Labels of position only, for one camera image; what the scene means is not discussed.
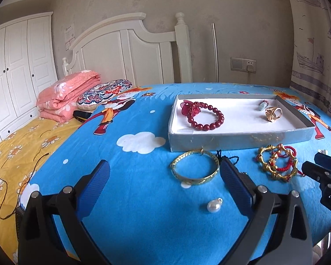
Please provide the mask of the white pearl pendant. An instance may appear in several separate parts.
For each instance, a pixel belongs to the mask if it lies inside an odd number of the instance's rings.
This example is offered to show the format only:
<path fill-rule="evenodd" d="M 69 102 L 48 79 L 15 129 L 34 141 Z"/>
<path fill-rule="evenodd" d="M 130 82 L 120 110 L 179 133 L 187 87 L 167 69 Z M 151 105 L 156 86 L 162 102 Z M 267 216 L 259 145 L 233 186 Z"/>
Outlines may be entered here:
<path fill-rule="evenodd" d="M 219 197 L 213 199 L 207 204 L 207 210 L 210 213 L 217 213 L 221 209 L 222 204 L 223 204 L 222 198 Z"/>

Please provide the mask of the grey white jewelry tray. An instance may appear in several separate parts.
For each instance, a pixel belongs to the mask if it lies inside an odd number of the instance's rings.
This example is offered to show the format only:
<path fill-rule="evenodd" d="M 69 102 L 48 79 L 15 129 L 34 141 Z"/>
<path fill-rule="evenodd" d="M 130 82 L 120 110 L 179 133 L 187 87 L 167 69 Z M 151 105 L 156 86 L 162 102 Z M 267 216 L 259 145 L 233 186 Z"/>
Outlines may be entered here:
<path fill-rule="evenodd" d="M 218 108 L 224 115 L 223 125 L 212 131 L 193 128 L 181 113 L 183 100 Z M 263 100 L 270 104 L 260 111 Z M 241 150 L 308 141 L 314 135 L 314 128 L 309 118 L 278 95 L 177 95 L 169 119 L 168 140 L 172 152 Z"/>

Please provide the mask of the yellow daisy bed sheet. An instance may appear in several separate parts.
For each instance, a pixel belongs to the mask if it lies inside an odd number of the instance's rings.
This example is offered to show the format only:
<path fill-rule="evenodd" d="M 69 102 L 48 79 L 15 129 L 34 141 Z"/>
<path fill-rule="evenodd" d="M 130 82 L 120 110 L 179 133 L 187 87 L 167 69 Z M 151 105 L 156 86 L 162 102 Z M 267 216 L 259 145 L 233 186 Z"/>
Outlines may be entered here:
<path fill-rule="evenodd" d="M 18 238 L 13 210 L 24 200 L 23 191 L 33 184 L 35 173 L 78 127 L 74 119 L 58 123 L 39 117 L 0 143 L 0 246 L 14 264 Z"/>

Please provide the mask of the blue cartoon bed sheet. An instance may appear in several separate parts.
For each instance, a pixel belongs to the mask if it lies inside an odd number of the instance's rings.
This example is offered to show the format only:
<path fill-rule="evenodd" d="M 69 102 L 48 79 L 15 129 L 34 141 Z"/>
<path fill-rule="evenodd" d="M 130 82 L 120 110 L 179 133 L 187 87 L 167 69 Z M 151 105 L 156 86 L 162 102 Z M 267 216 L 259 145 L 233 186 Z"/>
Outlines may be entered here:
<path fill-rule="evenodd" d="M 177 95 L 229 93 L 278 95 L 314 124 L 312 139 L 241 150 L 172 152 L 168 126 Z M 221 127 L 223 113 L 199 103 L 201 112 L 187 117 L 189 124 L 199 131 Z M 221 178 L 221 161 L 229 159 L 273 193 L 298 191 L 313 247 L 331 230 L 320 183 L 301 169 L 305 161 L 315 163 L 316 153 L 331 156 L 331 117 L 292 90 L 204 83 L 134 88 L 98 107 L 47 159 L 24 190 L 21 205 L 26 208 L 34 191 L 50 195 L 76 185 L 105 160 L 109 180 L 82 222 L 109 264 L 221 264 L 248 223 Z M 219 197 L 221 209 L 210 213 L 207 204 Z M 54 221 L 67 254 L 77 258 L 60 217 Z M 272 215 L 252 259 L 263 254 L 275 221 Z"/>

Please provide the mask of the black folding fan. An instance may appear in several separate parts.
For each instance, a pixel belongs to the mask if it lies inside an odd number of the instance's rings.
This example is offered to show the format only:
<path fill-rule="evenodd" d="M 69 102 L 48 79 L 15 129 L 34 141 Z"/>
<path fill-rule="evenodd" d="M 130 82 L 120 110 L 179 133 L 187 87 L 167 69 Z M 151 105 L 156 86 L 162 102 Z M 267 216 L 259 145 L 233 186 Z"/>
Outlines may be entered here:
<path fill-rule="evenodd" d="M 77 121 L 81 123 L 87 121 L 87 119 L 89 119 L 91 115 L 92 113 L 87 111 L 80 111 L 80 110 L 73 111 L 73 118 L 75 118 Z"/>

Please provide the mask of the folded pink quilt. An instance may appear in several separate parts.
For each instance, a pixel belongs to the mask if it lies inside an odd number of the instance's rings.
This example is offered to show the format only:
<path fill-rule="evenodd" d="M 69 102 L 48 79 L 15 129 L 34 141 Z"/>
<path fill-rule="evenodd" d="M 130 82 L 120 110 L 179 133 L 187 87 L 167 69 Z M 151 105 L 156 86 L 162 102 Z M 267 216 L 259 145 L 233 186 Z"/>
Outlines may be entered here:
<path fill-rule="evenodd" d="M 77 98 L 100 82 L 100 74 L 91 70 L 79 71 L 58 80 L 38 95 L 36 106 L 40 117 L 58 123 L 71 120 L 77 109 Z"/>

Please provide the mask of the patterned round pillow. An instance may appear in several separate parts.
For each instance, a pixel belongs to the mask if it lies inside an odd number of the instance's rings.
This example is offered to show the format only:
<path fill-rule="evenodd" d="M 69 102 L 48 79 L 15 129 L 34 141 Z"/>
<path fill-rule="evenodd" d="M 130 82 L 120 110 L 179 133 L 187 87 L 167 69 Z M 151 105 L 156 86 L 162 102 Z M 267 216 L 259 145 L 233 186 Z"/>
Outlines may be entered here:
<path fill-rule="evenodd" d="M 99 105 L 106 104 L 111 98 L 130 88 L 133 84 L 126 79 L 112 80 L 95 85 L 77 98 L 76 106 L 82 111 L 94 111 Z"/>

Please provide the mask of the red flower hair ornament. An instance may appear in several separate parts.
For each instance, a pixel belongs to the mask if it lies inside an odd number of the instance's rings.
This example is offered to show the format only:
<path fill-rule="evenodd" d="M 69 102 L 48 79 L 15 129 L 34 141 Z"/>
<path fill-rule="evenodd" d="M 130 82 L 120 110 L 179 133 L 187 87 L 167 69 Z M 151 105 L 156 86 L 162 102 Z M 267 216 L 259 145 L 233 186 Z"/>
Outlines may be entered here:
<path fill-rule="evenodd" d="M 195 117 L 201 112 L 199 102 L 192 102 L 190 100 L 183 100 L 181 103 L 181 113 L 189 118 Z"/>

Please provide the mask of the ship print curtain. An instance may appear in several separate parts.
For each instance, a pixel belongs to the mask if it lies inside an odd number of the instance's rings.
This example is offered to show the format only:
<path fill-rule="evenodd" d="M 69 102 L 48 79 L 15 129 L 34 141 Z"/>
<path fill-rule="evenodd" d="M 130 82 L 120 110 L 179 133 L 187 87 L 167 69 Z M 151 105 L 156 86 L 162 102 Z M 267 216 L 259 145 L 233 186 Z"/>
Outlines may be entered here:
<path fill-rule="evenodd" d="M 290 87 L 331 117 L 331 3 L 290 0 L 294 51 Z"/>

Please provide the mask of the silver metal pole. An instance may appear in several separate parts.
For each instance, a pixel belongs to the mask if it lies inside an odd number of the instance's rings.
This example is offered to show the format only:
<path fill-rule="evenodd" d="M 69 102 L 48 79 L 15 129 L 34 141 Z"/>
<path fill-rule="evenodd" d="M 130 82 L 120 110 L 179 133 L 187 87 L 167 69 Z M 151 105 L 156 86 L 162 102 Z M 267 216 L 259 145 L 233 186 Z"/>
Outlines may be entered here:
<path fill-rule="evenodd" d="M 212 31 L 212 41 L 213 41 L 213 54 L 214 54 L 214 74 L 216 78 L 216 82 L 219 82 L 219 62 L 218 62 L 218 45 L 217 45 L 217 37 L 216 37 L 216 28 L 215 24 L 211 24 Z"/>

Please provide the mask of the white wardrobe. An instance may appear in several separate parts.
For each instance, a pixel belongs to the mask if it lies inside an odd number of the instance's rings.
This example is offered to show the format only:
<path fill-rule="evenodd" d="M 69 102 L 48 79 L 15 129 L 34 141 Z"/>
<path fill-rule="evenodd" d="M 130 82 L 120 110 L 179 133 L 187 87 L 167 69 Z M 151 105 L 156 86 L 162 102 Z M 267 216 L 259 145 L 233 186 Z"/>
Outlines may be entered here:
<path fill-rule="evenodd" d="M 36 101 L 57 81 L 52 13 L 0 25 L 0 142 L 39 115 Z"/>

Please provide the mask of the white wooden headboard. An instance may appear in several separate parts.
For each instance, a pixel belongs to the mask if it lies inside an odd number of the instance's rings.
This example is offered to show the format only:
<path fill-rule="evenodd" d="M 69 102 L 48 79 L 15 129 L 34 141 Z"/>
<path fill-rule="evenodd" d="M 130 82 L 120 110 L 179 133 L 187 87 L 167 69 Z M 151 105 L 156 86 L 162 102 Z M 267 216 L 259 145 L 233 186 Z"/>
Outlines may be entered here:
<path fill-rule="evenodd" d="M 63 73 L 90 69 L 103 82 L 127 79 L 135 86 L 192 82 L 189 29 L 185 15 L 175 15 L 173 31 L 149 32 L 145 13 L 128 13 L 105 19 L 82 32 L 63 58 Z"/>

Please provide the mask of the grey wall socket panel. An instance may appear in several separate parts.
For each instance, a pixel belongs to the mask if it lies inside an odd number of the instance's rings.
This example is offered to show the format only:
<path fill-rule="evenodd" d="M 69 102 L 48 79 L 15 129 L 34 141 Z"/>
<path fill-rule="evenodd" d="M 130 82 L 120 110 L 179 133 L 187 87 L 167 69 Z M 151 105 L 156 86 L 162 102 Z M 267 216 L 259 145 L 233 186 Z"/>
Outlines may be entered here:
<path fill-rule="evenodd" d="M 231 70 L 248 73 L 256 73 L 256 60 L 239 57 L 231 57 Z"/>

